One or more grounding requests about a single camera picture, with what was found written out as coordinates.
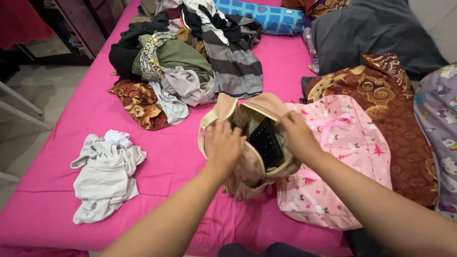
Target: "brown batik pillowcase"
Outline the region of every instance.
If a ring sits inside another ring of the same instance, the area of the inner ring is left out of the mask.
[[[158,99],[154,90],[147,84],[122,80],[107,91],[121,100],[125,111],[143,129],[154,131],[169,126],[167,115],[156,104]]]
[[[333,10],[346,8],[352,0],[318,0],[310,9],[306,11],[306,15],[316,19]]]
[[[318,0],[282,0],[281,7],[306,13]]]
[[[395,54],[363,55],[362,65],[318,77],[303,85],[303,92],[308,103],[328,95],[354,98],[387,140],[393,190],[433,208],[438,196],[435,162],[413,114],[409,77]]]

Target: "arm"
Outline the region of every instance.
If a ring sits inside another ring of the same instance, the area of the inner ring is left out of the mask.
[[[217,121],[205,135],[208,163],[190,182],[131,227],[102,256],[181,257],[222,181],[241,155],[245,137]]]
[[[457,224],[350,168],[324,152],[301,114],[278,123],[289,151],[311,167],[357,220],[397,256],[457,256]]]

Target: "orange stripe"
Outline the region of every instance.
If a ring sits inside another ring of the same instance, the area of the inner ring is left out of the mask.
[[[184,22],[182,21],[182,12],[181,12],[181,15],[179,16],[179,20],[181,21],[181,26],[183,28],[187,28],[185,25],[184,25]]]

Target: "hand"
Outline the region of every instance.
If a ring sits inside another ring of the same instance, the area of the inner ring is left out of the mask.
[[[284,145],[302,163],[312,166],[325,152],[306,124],[306,118],[296,111],[289,111],[275,125],[284,130]]]
[[[232,171],[236,161],[241,156],[246,137],[241,136],[241,129],[232,132],[227,120],[217,120],[215,126],[205,130],[205,152],[208,164],[215,164],[225,171]]]

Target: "pink bed sheet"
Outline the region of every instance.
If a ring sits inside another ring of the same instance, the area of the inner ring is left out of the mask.
[[[281,0],[253,2],[279,6]],[[101,252],[125,230],[183,186],[205,165],[197,146],[200,120],[213,105],[190,108],[190,115],[177,126],[146,131],[124,111],[121,102],[106,92],[117,77],[110,76],[111,44],[127,30],[137,14],[139,0],[132,0],[118,25],[89,68],[57,121],[43,148],[19,182],[0,215],[0,245],[53,247]],[[284,102],[299,102],[301,77],[313,75],[300,36],[262,35],[253,52],[262,62],[264,92],[273,92]],[[79,156],[88,134],[103,136],[116,129],[130,133],[131,140],[148,153],[134,177],[139,194],[107,219],[75,225],[74,212],[81,201],[73,182],[79,170],[70,162]],[[220,247],[240,243],[260,251],[284,242],[315,254],[350,256],[343,234],[292,220],[277,206],[276,188],[249,203],[237,202],[219,191],[195,234],[187,254],[214,256]]]

